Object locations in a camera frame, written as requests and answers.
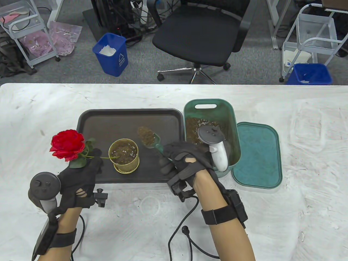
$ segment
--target white vr controller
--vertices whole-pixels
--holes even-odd
[[[225,136],[218,127],[204,125],[198,129],[199,139],[209,145],[213,162],[218,171],[224,172],[228,168],[228,157],[224,145]]]

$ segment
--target pink plastic bag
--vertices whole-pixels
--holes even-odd
[[[77,25],[63,24],[54,21],[50,23],[49,35],[59,55],[66,56],[72,53],[75,47],[74,43],[79,38],[81,29],[82,27]],[[20,41],[36,57],[45,55],[52,50],[48,37],[43,31],[24,36]]]
[[[52,40],[59,55],[67,56],[68,54],[71,54],[74,50],[75,44],[70,42],[68,39],[61,37],[58,34],[53,34]]]
[[[77,42],[81,33],[82,27],[72,24],[64,24],[52,21],[49,24],[50,35],[57,34],[70,42]]]
[[[43,31],[28,34],[19,40],[36,57],[43,56],[49,53],[52,49],[48,37]]]

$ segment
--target bin handle hole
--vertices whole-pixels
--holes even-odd
[[[214,109],[216,107],[216,104],[197,104],[195,106],[196,109]]]

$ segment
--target chair caster base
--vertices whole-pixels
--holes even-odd
[[[225,63],[225,65],[223,66],[223,69],[225,71],[228,71],[231,68],[231,65],[229,63]]]
[[[164,80],[163,74],[159,73],[159,74],[157,75],[157,80],[158,80],[158,81],[163,81],[163,80]]]

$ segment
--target cart wheel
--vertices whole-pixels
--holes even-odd
[[[337,54],[336,54],[338,57],[341,57],[341,58],[344,58],[348,55],[348,53],[342,49],[339,49]]]
[[[33,69],[31,69],[29,72],[28,72],[28,74],[29,75],[33,75],[34,73],[37,73],[38,71],[35,69],[35,68],[33,68]]]
[[[230,69],[230,68],[231,68],[231,65],[229,63],[225,63],[225,65],[223,66],[223,69],[225,71],[228,71],[228,69]]]
[[[163,74],[159,73],[159,74],[157,75],[157,80],[158,80],[158,81],[163,81],[163,80],[164,80]]]

